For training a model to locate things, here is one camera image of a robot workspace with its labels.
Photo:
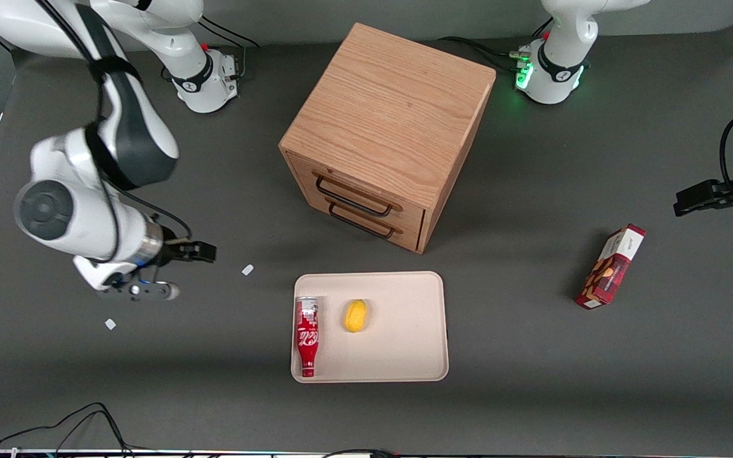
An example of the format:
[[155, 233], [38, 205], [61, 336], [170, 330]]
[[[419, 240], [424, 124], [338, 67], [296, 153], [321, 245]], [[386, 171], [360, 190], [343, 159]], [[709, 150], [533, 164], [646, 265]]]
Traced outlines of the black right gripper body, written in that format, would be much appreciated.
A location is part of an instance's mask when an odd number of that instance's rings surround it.
[[175, 235], [165, 235], [163, 246], [158, 253], [158, 267], [163, 267], [172, 261], [187, 262], [187, 257], [183, 251], [184, 244], [187, 243], [187, 237], [176, 237]]

